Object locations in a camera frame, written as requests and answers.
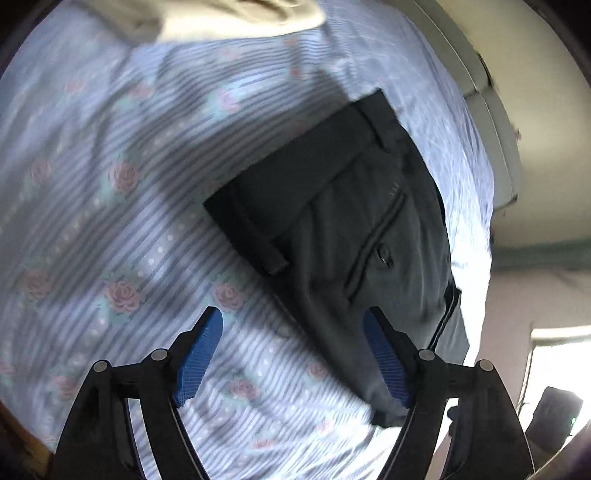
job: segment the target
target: blue gripper pad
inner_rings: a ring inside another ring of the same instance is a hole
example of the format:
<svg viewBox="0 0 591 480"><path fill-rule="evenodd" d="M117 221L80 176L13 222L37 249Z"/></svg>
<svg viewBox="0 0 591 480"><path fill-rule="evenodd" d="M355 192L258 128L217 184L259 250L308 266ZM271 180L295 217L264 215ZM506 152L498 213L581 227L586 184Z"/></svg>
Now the blue gripper pad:
<svg viewBox="0 0 591 480"><path fill-rule="evenodd" d="M363 316L363 332L378 362L390 395L399 399L404 407L410 408L412 398L407 388L406 371L371 310L365 312Z"/></svg>
<svg viewBox="0 0 591 480"><path fill-rule="evenodd" d="M197 394L197 389L205 376L205 370L222 337L222 330L222 312L216 309L206 320L205 326L199 332L189 354L178 369L177 389L173 394L177 408L182 407L189 398Z"/></svg>

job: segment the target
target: bright window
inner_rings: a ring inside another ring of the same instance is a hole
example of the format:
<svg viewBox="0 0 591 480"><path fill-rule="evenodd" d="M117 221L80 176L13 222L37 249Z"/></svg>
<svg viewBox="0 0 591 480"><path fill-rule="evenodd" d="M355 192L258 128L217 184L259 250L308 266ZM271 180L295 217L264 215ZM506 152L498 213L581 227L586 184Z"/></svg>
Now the bright window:
<svg viewBox="0 0 591 480"><path fill-rule="evenodd" d="M590 338L534 341L519 408L524 430L546 387L569 390L583 400L581 413L571 431L571 436L575 435L591 419Z"/></svg>

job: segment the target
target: gray headboard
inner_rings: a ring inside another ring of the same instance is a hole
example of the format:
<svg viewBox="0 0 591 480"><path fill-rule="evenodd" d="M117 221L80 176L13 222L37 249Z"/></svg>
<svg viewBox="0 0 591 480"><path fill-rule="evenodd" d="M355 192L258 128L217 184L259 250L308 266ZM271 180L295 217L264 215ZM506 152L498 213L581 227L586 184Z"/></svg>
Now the gray headboard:
<svg viewBox="0 0 591 480"><path fill-rule="evenodd" d="M464 94L495 178L494 207L517 200L522 167L513 126L481 56L436 0L383 0L404 13L431 47Z"/></svg>

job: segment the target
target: bed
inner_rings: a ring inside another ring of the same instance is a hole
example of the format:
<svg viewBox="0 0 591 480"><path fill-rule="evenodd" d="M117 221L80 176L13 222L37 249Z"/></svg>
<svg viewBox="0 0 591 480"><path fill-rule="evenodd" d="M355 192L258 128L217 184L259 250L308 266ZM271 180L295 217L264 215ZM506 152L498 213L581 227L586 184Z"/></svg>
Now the bed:
<svg viewBox="0 0 591 480"><path fill-rule="evenodd" d="M50 450L93 362L140 361L212 304L222 340L181 409L210 477L377 476L398 429L369 424L202 206L377 88L441 191L473 364L517 147L436 2L389 3L321 1L325 25L283 37L131 47L64 1L27 37L0 79L0 401Z"/></svg>

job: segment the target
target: folded black trousers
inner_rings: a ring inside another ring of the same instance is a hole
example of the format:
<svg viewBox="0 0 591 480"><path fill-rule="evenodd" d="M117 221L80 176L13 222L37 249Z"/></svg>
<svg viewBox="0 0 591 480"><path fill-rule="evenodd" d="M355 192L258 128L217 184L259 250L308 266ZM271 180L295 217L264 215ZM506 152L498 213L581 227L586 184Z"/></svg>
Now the folded black trousers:
<svg viewBox="0 0 591 480"><path fill-rule="evenodd" d="M363 333L382 309L417 348L462 363L468 341L443 201L381 91L254 164L205 208L315 343L335 374L404 422Z"/></svg>

